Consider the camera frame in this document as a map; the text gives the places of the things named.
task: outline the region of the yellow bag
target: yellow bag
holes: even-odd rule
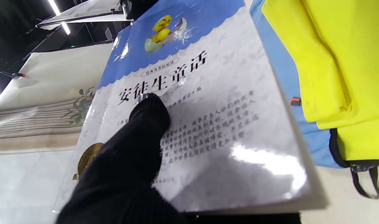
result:
[[[296,63],[306,120],[320,129],[337,128],[340,153],[332,147],[334,136],[330,149],[344,159],[342,166],[351,166],[353,173],[375,170],[379,0],[266,0],[262,12]]]

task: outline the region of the gold round emblem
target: gold round emblem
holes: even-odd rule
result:
[[[98,151],[104,144],[99,142],[88,147],[84,153],[82,154],[79,163],[77,164],[77,173],[73,175],[73,180],[78,180],[80,175],[84,172],[87,166],[93,161],[94,157],[96,157]]]

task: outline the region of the leaf pattern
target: leaf pattern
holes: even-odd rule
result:
[[[69,117],[69,119],[72,120],[68,122],[70,124],[83,124],[87,111],[89,110],[91,102],[94,98],[93,90],[95,90],[94,86],[88,88],[86,91],[80,89],[79,94],[81,97],[73,102],[73,109],[67,109],[66,114],[64,114],[60,119],[67,117],[73,113],[73,115]]]

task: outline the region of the book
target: book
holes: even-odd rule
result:
[[[115,40],[55,211],[148,92],[172,120],[154,187],[180,212],[326,205],[245,3],[160,0]]]

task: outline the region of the black strap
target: black strap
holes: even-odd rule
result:
[[[332,128],[329,130],[329,132],[330,132],[329,150],[333,156],[333,159],[341,167],[344,167],[344,168],[350,167],[350,165],[345,160],[343,160],[342,156],[340,155],[339,145],[338,145],[338,140],[337,140],[337,137],[338,137],[337,128]]]
[[[358,177],[358,172],[354,169],[351,169],[351,175],[353,176],[353,183],[354,186],[356,187],[357,191],[360,193],[360,195],[366,197],[366,198],[371,198],[371,199],[379,199],[379,182],[378,182],[378,172],[377,172],[377,166],[372,167],[369,170],[369,174],[372,179],[373,187],[376,190],[377,195],[370,195],[365,192],[363,187],[360,185],[360,179]]]

